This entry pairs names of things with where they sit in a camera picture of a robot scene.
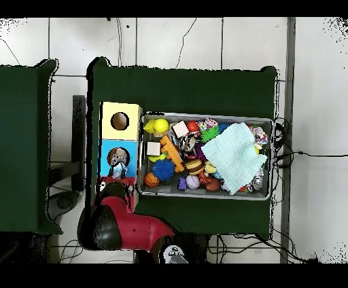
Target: blue spiky ball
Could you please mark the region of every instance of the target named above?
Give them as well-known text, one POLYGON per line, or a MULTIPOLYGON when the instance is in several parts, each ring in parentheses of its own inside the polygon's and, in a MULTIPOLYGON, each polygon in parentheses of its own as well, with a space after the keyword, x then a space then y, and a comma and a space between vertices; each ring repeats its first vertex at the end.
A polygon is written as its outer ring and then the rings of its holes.
POLYGON ((220 123, 219 124, 219 134, 223 133, 223 131, 229 126, 230 126, 230 124, 228 124, 228 123, 220 123))
POLYGON ((168 159, 164 159, 155 162, 152 172, 161 181, 166 181, 174 175, 174 170, 174 163, 168 159))

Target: green table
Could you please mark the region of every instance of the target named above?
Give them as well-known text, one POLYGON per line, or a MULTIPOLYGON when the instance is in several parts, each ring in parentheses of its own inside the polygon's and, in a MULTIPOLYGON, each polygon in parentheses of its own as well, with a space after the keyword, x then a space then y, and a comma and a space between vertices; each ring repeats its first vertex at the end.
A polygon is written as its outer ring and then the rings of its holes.
POLYGON ((55 60, 0 67, 0 231, 61 234, 46 217, 49 89, 55 60))
MULTIPOLYGON (((274 67, 261 71, 119 68, 108 65, 106 58, 96 58, 88 67, 89 113, 93 108, 89 114, 92 151, 87 151, 92 159, 91 183, 97 179, 101 101, 135 103, 144 111, 273 119, 276 75, 274 67)), ((139 196, 135 212, 160 217, 184 232, 259 233, 268 239, 270 202, 270 198, 251 201, 139 196)))

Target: yellow box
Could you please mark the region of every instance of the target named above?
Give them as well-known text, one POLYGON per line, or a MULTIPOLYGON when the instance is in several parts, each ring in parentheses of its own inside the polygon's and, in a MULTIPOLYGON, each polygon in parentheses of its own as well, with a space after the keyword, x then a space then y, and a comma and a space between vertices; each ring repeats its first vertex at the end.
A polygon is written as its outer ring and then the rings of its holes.
POLYGON ((137 141, 141 111, 137 104, 104 102, 101 120, 102 138, 137 141), (122 112, 128 118, 128 126, 124 130, 116 130, 111 124, 111 119, 117 112, 122 112))

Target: towel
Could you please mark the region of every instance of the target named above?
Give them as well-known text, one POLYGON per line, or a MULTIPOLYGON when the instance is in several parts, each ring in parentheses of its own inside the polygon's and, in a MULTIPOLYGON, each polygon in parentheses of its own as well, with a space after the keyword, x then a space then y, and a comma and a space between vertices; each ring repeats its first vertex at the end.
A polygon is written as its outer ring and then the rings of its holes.
POLYGON ((232 195, 250 183, 267 160, 267 156, 256 154, 254 142, 247 125, 236 123, 201 148, 232 195))

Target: gray plastic bin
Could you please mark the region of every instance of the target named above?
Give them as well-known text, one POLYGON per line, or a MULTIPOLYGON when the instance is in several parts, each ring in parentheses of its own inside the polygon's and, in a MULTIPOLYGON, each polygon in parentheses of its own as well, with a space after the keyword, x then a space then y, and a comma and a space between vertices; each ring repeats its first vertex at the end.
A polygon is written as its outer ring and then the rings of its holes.
POLYGON ((138 170, 138 189, 139 193, 144 195, 161 195, 161 196, 175 196, 175 197, 197 197, 197 198, 215 198, 215 199, 238 199, 238 200, 266 200, 271 196, 272 192, 272 173, 273 173, 273 135, 274 135, 274 121, 265 118, 243 118, 232 116, 216 116, 216 115, 198 115, 198 114, 180 114, 180 113, 156 113, 151 115, 150 112, 144 113, 141 117, 140 129, 149 122, 158 118, 165 118, 169 123, 184 121, 186 124, 190 120, 198 121, 205 118, 211 118, 218 123, 241 123, 257 124, 262 127, 268 136, 268 144, 263 146, 262 152, 267 155, 267 161, 264 165, 264 181, 262 188, 257 192, 246 193, 237 192, 234 195, 229 195, 225 190, 218 190, 216 192, 208 192, 204 186, 201 185, 198 189, 178 190, 177 183, 179 177, 186 177, 188 171, 175 173, 174 176, 165 182, 160 182, 157 187, 148 187, 144 183, 145 176, 152 172, 153 162, 149 161, 146 156, 145 143, 159 142, 160 138, 156 138, 153 134, 143 131, 142 139, 139 139, 139 170, 138 170))

